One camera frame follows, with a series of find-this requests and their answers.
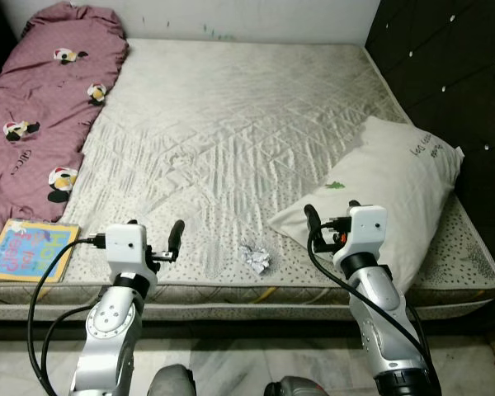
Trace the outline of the silver right robot leg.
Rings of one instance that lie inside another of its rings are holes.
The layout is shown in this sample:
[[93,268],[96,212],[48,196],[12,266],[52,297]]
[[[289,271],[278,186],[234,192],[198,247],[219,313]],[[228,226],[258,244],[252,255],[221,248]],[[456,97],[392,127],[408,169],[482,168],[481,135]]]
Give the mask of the silver right robot leg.
[[263,396],[329,396],[322,385],[311,379],[285,376],[271,382],[264,389]]

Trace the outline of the silver left robot leg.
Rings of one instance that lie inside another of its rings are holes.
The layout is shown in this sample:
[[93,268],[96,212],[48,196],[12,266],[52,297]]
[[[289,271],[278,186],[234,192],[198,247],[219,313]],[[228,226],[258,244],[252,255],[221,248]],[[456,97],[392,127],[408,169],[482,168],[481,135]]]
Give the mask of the silver left robot leg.
[[147,396],[197,396],[191,370],[184,365],[168,365],[158,370]]

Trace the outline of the white paper ball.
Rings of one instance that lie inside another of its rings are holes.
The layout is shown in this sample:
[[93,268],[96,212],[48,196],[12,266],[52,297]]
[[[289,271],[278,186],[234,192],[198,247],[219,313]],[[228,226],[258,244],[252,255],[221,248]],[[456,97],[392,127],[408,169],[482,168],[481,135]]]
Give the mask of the white paper ball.
[[271,264],[271,254],[262,247],[252,247],[247,244],[240,244],[238,252],[243,257],[245,264],[255,272],[262,275]]

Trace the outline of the white quilted mattress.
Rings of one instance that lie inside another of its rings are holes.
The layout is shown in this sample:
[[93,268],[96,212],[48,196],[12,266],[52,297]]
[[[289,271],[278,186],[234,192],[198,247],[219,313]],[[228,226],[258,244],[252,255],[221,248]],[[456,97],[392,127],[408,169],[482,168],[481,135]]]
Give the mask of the white quilted mattress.
[[[82,147],[73,196],[59,221],[45,223],[77,225],[84,238],[137,219],[147,244],[164,252],[183,219],[178,260],[161,265],[147,295],[161,285],[339,287],[305,245],[267,221],[323,184],[370,116],[411,125],[367,52],[126,40],[118,79]],[[262,275],[245,264],[240,244],[271,254]],[[79,244],[47,280],[36,312],[52,317],[111,284],[105,250]],[[495,261],[453,191],[403,294],[414,288],[495,290]]]

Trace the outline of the pink cartoon print blanket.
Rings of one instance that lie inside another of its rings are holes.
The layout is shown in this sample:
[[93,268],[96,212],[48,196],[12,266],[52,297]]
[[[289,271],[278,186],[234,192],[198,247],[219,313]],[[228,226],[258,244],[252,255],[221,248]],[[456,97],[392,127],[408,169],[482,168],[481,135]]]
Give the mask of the pink cartoon print blanket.
[[62,218],[129,49],[108,7],[59,2],[28,20],[0,72],[0,233]]

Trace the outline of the white pillow with lettering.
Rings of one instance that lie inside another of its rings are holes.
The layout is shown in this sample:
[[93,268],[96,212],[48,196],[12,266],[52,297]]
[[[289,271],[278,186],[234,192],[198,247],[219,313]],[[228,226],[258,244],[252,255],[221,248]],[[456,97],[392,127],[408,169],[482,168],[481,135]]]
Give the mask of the white pillow with lettering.
[[379,263],[389,266],[394,285],[406,293],[439,228],[463,158],[461,148],[440,137],[370,116],[363,124],[360,143],[329,170],[323,184],[267,223],[305,245],[305,205],[312,205],[323,218],[346,215],[350,200],[384,207],[388,229]]

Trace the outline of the silver robot leg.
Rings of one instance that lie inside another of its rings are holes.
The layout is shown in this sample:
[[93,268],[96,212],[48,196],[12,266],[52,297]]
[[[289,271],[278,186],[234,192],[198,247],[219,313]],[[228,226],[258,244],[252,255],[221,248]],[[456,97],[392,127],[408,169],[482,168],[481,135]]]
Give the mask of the silver robot leg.
[[263,396],[329,396],[322,385],[311,379],[285,376],[271,382],[264,389]]
[[191,370],[184,365],[168,365],[158,370],[147,396],[197,396]]

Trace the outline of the black tufted headboard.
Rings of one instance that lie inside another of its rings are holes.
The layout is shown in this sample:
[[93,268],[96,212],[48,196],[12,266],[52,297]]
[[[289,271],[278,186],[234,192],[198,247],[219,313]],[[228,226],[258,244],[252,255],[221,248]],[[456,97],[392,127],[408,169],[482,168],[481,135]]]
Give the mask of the black tufted headboard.
[[495,0],[380,0],[365,47],[410,121],[462,148],[456,196],[495,259]]

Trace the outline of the colourful children's book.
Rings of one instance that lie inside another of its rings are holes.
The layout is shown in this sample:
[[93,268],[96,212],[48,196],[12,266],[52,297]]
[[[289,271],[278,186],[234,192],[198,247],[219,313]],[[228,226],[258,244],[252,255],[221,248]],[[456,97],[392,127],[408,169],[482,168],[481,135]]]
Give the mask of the colourful children's book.
[[10,219],[0,233],[0,281],[36,282],[79,226]]

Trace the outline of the pale bed base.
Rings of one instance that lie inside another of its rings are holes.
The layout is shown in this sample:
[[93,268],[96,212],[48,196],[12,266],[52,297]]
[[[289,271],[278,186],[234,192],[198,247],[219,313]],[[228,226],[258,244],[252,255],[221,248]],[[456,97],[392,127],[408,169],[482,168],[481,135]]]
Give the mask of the pale bed base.
[[[0,284],[0,320],[26,319],[33,284]],[[414,288],[407,301],[425,319],[452,319],[493,301],[495,290]],[[144,319],[350,320],[349,294],[331,288],[298,286],[218,287],[161,285],[147,295]]]

